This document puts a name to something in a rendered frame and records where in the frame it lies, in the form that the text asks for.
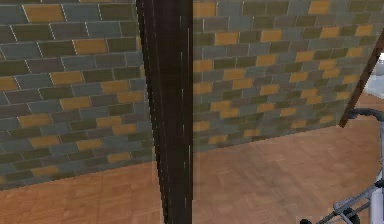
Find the dark brown room door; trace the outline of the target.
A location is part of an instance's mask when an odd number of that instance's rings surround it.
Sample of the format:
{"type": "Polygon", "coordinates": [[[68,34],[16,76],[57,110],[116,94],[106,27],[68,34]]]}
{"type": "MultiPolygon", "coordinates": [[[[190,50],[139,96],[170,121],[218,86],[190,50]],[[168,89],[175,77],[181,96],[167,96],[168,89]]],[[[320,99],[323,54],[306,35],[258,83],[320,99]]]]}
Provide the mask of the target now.
{"type": "Polygon", "coordinates": [[[163,224],[192,224],[192,0],[136,0],[163,224]]]}

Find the grey metal wheeled frame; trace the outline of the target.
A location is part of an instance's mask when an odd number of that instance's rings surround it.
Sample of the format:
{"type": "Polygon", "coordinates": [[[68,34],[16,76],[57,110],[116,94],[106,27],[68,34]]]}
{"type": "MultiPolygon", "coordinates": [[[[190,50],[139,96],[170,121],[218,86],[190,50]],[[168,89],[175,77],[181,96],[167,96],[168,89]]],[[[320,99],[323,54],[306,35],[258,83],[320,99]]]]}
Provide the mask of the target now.
{"type": "Polygon", "coordinates": [[[332,219],[337,216],[345,224],[360,224],[358,213],[365,209],[369,209],[369,224],[384,224],[384,111],[354,108],[348,112],[349,119],[358,115],[373,116],[380,124],[381,168],[371,186],[356,196],[335,202],[332,212],[315,224],[333,224],[332,219]]]}

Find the brown wooden door frame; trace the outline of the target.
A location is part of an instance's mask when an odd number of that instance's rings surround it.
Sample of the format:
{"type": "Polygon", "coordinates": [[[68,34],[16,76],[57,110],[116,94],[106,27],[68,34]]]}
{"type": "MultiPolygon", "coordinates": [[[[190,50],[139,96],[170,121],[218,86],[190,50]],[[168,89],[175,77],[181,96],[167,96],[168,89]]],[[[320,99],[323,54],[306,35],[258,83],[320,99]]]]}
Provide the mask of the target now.
{"type": "Polygon", "coordinates": [[[364,87],[365,87],[370,75],[372,74],[372,71],[374,70],[374,67],[378,61],[378,58],[380,57],[380,54],[382,53],[383,50],[384,50],[384,30],[380,34],[380,36],[379,36],[379,38],[375,44],[375,47],[372,50],[372,53],[371,53],[371,55],[367,61],[367,64],[364,67],[364,70],[360,76],[360,79],[356,84],[356,87],[353,91],[353,94],[351,95],[351,98],[348,101],[348,104],[345,108],[343,116],[341,117],[341,119],[338,123],[338,125],[341,128],[344,128],[346,126],[346,124],[349,120],[348,112],[350,109],[353,109],[356,106],[358,99],[360,98],[360,96],[364,90],[364,87]]]}

